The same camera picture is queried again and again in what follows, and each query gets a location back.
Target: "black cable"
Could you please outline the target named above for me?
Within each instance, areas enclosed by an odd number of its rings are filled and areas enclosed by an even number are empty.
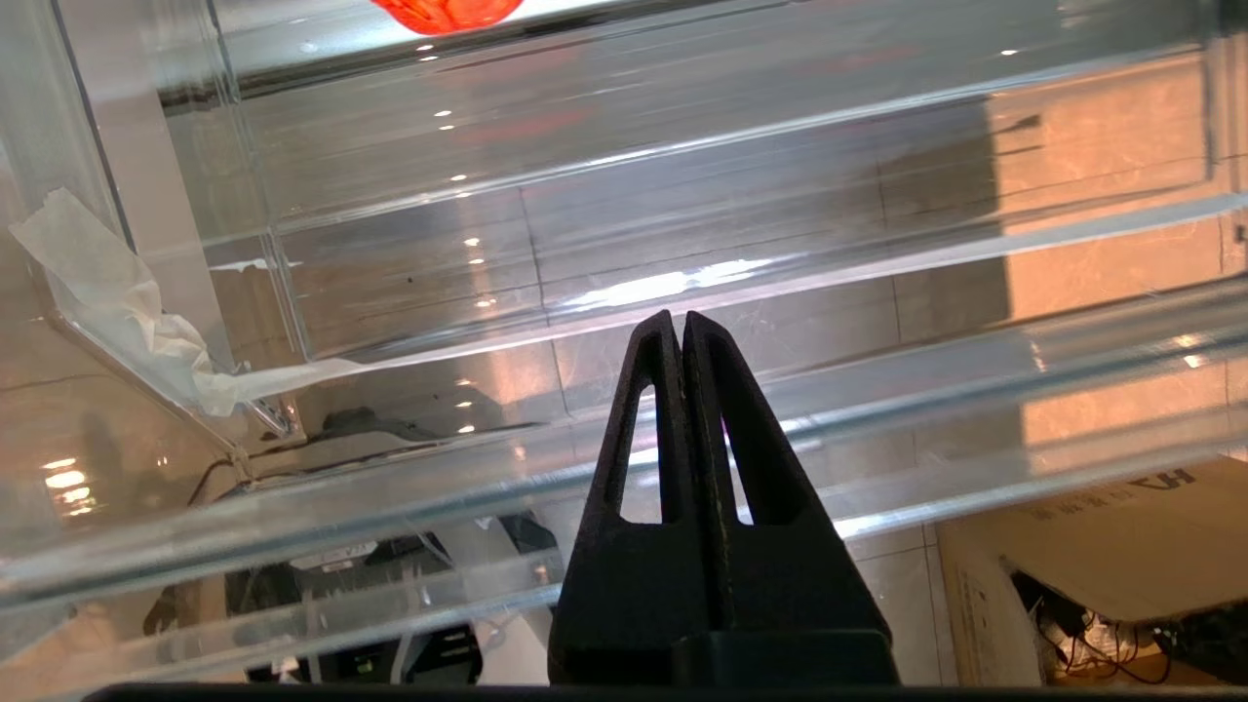
[[[1036,631],[1040,632],[1040,637],[1045,640],[1045,643],[1048,643],[1050,646],[1053,647],[1055,651],[1057,651],[1057,660],[1063,661],[1066,663],[1066,675],[1073,676],[1075,673],[1071,672],[1071,666],[1075,663],[1075,640],[1073,638],[1071,640],[1071,655],[1067,656],[1066,651],[1062,650],[1062,646],[1060,643],[1056,643],[1052,638],[1048,638],[1048,635],[1045,633],[1045,630],[1040,628],[1038,620],[1036,621]]]
[[[1128,671],[1118,661],[1114,661],[1114,660],[1109,658],[1109,656],[1107,656],[1104,652],[1102,652],[1096,646],[1092,646],[1091,643],[1088,643],[1087,640],[1083,638],[1082,636],[1080,637],[1080,641],[1083,643],[1083,646],[1088,647],[1088,651],[1092,651],[1093,653],[1101,656],[1101,658],[1104,660],[1104,662],[1111,663],[1116,668],[1116,672],[1126,673],[1127,677],[1133,678],[1133,680],[1136,680],[1138,682],[1142,682],[1143,685],[1163,685],[1167,680],[1169,680],[1171,657],[1168,655],[1166,656],[1166,670],[1162,671],[1162,677],[1159,677],[1157,680],[1147,680],[1147,678],[1139,677],[1136,673]],[[1138,638],[1136,640],[1136,648],[1137,650],[1139,648],[1139,640]]]
[[[1134,643],[1134,646],[1131,648],[1131,657],[1127,658],[1128,663],[1139,657],[1139,628],[1138,627],[1131,627],[1131,640],[1132,640],[1132,643]]]
[[[1075,653],[1075,643],[1076,642],[1081,642],[1081,643],[1083,643],[1083,646],[1087,646],[1090,651],[1096,651],[1097,653],[1099,653],[1099,651],[1097,651],[1092,646],[1088,646],[1088,642],[1087,642],[1086,638],[1080,637],[1080,638],[1071,638],[1071,653],[1072,653],[1072,657],[1073,657],[1073,653]],[[1086,671],[1088,668],[1094,668],[1094,667],[1096,667],[1096,657],[1094,656],[1090,656],[1088,657],[1088,662],[1086,662],[1082,666],[1080,666],[1078,668],[1076,668],[1076,672],[1071,673],[1071,677],[1082,677],[1082,678],[1086,678],[1087,676],[1078,675],[1078,673],[1081,673],[1081,672],[1083,672],[1083,671]],[[1118,675],[1118,671],[1114,670],[1114,668],[1109,668],[1109,675],[1092,676],[1092,680],[1109,680],[1109,678],[1112,678],[1116,675]]]
[[[207,468],[205,468],[203,475],[200,477],[200,482],[195,486],[195,490],[191,491],[191,498],[186,501],[186,506],[190,507],[195,505],[195,501],[200,498],[200,495],[203,492],[203,488],[207,487],[208,478],[212,477],[213,471],[216,471],[221,466],[232,466],[232,465],[233,462],[231,462],[230,458],[218,458],[217,461],[213,461]]]

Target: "orange object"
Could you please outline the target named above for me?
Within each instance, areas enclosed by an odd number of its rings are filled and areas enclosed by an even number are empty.
[[[373,0],[407,29],[419,34],[451,34],[503,21],[520,0]]]

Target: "wire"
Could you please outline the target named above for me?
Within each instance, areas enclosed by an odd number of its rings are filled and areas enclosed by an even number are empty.
[[[1134,646],[1131,648],[1131,656],[1127,658],[1127,663],[1134,661],[1139,657],[1139,628],[1131,627],[1131,641]]]
[[[423,545],[426,550],[429,551],[429,553],[433,553],[434,558],[442,561],[443,566],[447,566],[448,568],[456,567],[456,565],[451,561],[451,556],[448,556],[446,551],[434,546],[433,542],[429,541],[429,537],[423,531],[418,532],[416,537],[421,540],[421,545]]]
[[[1075,640],[1073,638],[1071,640],[1071,655],[1067,656],[1066,651],[1062,650],[1062,645],[1055,642],[1052,638],[1048,638],[1048,635],[1045,633],[1043,628],[1041,628],[1038,610],[1035,613],[1035,622],[1036,622],[1036,631],[1040,633],[1040,637],[1045,640],[1045,643],[1048,643],[1050,646],[1053,647],[1055,651],[1057,651],[1057,658],[1060,661],[1066,662],[1066,675],[1071,675],[1071,665],[1075,663]]]
[[[1114,667],[1114,672],[1116,673],[1118,673],[1118,672],[1124,673],[1127,677],[1129,677],[1132,680],[1136,680],[1138,682],[1142,682],[1144,685],[1163,685],[1167,680],[1169,680],[1171,663],[1172,663],[1172,658],[1169,657],[1169,655],[1166,656],[1166,670],[1162,671],[1162,677],[1159,677],[1157,680],[1147,680],[1147,678],[1139,677],[1138,675],[1128,671],[1126,668],[1126,666],[1123,666],[1121,662],[1111,658],[1109,656],[1107,656],[1104,652],[1102,652],[1096,646],[1092,646],[1091,643],[1088,643],[1087,640],[1083,638],[1082,636],[1080,636],[1078,640],[1080,640],[1080,642],[1083,643],[1083,646],[1088,647],[1088,651],[1092,651],[1094,655],[1099,656],[1104,662],[1112,665]],[[1136,638],[1136,650],[1138,651],[1138,648],[1139,648],[1139,640],[1137,637]]]
[[[195,505],[195,502],[201,497],[201,493],[203,492],[203,488],[207,487],[208,478],[212,477],[213,471],[216,471],[221,466],[232,466],[232,465],[233,463],[230,461],[230,458],[218,458],[213,461],[211,465],[208,465],[208,467],[203,470],[203,475],[200,476],[200,482],[196,483],[195,490],[191,491],[191,498],[186,501],[186,506],[190,507]]]

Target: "clear acrylic box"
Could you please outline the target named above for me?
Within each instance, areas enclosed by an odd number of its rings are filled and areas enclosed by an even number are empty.
[[[1243,17],[0,9],[0,680],[237,677],[508,616],[540,643],[660,309],[736,336],[851,546],[1238,451]],[[654,461],[650,413],[629,518]],[[436,570],[226,603],[231,573],[413,535]]]

